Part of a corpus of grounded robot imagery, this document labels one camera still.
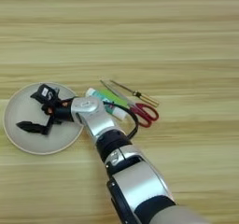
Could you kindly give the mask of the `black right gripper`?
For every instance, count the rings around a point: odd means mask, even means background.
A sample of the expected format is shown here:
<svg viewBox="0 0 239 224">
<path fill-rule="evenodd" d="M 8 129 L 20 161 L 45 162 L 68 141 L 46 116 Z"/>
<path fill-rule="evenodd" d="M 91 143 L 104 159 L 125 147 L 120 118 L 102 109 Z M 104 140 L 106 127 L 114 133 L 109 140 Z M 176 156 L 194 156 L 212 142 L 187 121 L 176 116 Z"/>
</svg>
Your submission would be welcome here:
<svg viewBox="0 0 239 224">
<path fill-rule="evenodd" d="M 31 98 L 42 104 L 41 109 L 49 116 L 49 122 L 46 125 L 32 123 L 31 121 L 18 122 L 17 126 L 22 130 L 28 133 L 47 135 L 52 124 L 61 124 L 63 121 L 73 121 L 71 115 L 72 98 L 62 100 L 59 97 L 53 97 L 47 100 L 43 99 L 42 95 L 38 92 L 33 93 Z"/>
</svg>

